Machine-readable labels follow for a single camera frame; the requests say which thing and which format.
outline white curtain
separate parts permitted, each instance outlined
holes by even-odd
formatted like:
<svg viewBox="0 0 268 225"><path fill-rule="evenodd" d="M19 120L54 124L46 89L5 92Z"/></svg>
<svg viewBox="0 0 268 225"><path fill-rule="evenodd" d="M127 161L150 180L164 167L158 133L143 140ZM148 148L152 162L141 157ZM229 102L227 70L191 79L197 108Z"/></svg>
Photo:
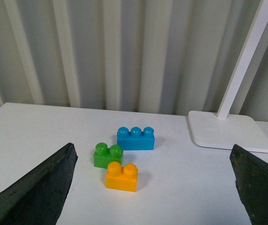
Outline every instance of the white curtain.
<svg viewBox="0 0 268 225"><path fill-rule="evenodd" d="M0 106L217 112L259 3L0 0ZM230 113L268 121L268 25Z"/></svg>

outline white desk lamp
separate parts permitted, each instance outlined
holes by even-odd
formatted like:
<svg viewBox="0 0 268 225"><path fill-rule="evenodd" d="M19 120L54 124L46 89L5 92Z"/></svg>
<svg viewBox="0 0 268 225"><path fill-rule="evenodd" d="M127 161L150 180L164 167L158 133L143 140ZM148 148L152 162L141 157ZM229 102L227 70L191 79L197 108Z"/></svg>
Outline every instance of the white desk lamp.
<svg viewBox="0 0 268 225"><path fill-rule="evenodd" d="M189 112L190 128L199 146L232 149L238 144L248 151L268 153L268 138L256 122L248 116L229 114L267 22L268 0L261 0L218 112Z"/></svg>

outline toy block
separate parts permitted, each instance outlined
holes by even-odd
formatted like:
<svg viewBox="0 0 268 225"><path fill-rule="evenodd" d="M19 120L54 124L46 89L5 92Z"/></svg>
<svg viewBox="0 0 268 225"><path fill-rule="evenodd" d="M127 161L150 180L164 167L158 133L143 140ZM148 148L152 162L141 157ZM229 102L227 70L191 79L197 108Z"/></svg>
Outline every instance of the toy block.
<svg viewBox="0 0 268 225"><path fill-rule="evenodd" d="M119 162L108 165L106 188L136 192L138 169L134 164L121 167Z"/></svg>
<svg viewBox="0 0 268 225"><path fill-rule="evenodd" d="M117 132L117 144L123 150L153 150L155 144L154 129L134 127L129 132L128 128L121 127Z"/></svg>
<svg viewBox="0 0 268 225"><path fill-rule="evenodd" d="M110 162L123 162L123 150L117 144L108 148L107 144L99 143L96 145L96 151L93 155L95 167L107 169Z"/></svg>

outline block stud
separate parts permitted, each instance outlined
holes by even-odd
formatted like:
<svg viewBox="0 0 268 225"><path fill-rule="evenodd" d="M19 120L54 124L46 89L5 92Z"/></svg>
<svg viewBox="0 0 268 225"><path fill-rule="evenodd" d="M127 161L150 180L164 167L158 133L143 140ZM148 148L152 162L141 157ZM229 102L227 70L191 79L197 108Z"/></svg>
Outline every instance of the block stud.
<svg viewBox="0 0 268 225"><path fill-rule="evenodd" d="M124 175L128 179L133 179L137 176L138 169L134 164L127 164L124 167Z"/></svg>
<svg viewBox="0 0 268 225"><path fill-rule="evenodd" d="M122 174L122 167L118 162L111 162L108 165L107 174L112 177L117 177Z"/></svg>
<svg viewBox="0 0 268 225"><path fill-rule="evenodd" d="M108 146L107 144L105 143L99 143L96 145L96 153L99 155L99 156L104 156L105 154L108 153Z"/></svg>
<svg viewBox="0 0 268 225"><path fill-rule="evenodd" d="M154 135L154 129L151 127L146 127L143 130L143 136L146 138L151 138Z"/></svg>
<svg viewBox="0 0 268 225"><path fill-rule="evenodd" d="M134 127L131 129L131 136L133 138L139 138L141 136L141 129L139 127Z"/></svg>
<svg viewBox="0 0 268 225"><path fill-rule="evenodd" d="M123 150L121 149L121 147L117 144L111 146L109 148L109 152L110 152L110 155L113 157L113 158L118 158L118 157L121 157L121 155L123 154Z"/></svg>
<svg viewBox="0 0 268 225"><path fill-rule="evenodd" d="M118 130L118 136L120 138L127 138L129 136L129 130L128 128L126 127L121 127L119 130Z"/></svg>

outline lamp base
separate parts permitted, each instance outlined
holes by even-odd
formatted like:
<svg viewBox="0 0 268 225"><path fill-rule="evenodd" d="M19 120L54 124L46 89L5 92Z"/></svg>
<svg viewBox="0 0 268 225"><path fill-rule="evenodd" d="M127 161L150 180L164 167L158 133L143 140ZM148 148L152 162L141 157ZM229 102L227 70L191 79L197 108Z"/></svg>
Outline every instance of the lamp base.
<svg viewBox="0 0 268 225"><path fill-rule="evenodd" d="M188 119L199 146L231 150L237 144L248 151L268 153L268 138L251 117L229 114L222 120L213 112L190 111Z"/></svg>

